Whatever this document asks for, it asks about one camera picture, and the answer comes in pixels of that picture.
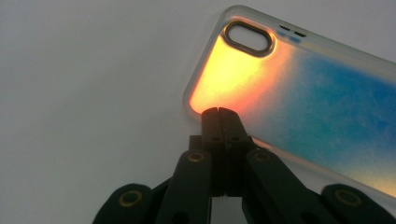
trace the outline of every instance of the white backdrop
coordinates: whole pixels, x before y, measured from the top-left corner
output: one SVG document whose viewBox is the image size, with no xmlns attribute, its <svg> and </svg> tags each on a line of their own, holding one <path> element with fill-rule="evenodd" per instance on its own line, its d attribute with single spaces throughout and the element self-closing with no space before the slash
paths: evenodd
<svg viewBox="0 0 396 224">
<path fill-rule="evenodd" d="M 170 177 L 200 133 L 184 88 L 238 4 L 396 61 L 394 0 L 2 0 L 0 223 L 91 223 L 118 187 Z"/>
</svg>

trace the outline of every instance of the transparent phone case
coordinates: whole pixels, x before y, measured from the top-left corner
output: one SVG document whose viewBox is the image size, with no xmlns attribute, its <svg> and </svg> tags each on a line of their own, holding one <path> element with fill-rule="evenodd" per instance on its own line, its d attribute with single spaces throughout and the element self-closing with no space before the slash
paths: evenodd
<svg viewBox="0 0 396 224">
<path fill-rule="evenodd" d="M 235 26 L 262 35 L 268 46 L 233 41 Z M 394 71 L 395 63 L 236 6 L 222 14 L 184 105 L 195 118 L 209 107 L 236 111 L 268 146 L 373 188 L 361 184 L 366 192 L 388 194 L 375 197 L 393 204 L 395 215 Z"/>
</svg>

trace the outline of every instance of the clamp jaw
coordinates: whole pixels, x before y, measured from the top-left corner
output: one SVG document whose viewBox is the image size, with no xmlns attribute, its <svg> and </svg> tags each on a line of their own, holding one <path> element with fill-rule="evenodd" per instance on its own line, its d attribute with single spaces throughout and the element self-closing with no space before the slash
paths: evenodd
<svg viewBox="0 0 396 224">
<path fill-rule="evenodd" d="M 242 197 L 248 223 L 396 223 L 364 193 L 336 184 L 307 189 L 274 153 L 254 145 L 226 108 L 202 114 L 202 135 L 190 136 L 173 176 L 155 189 L 117 189 L 93 224 L 210 223 L 211 198 Z"/>
</svg>

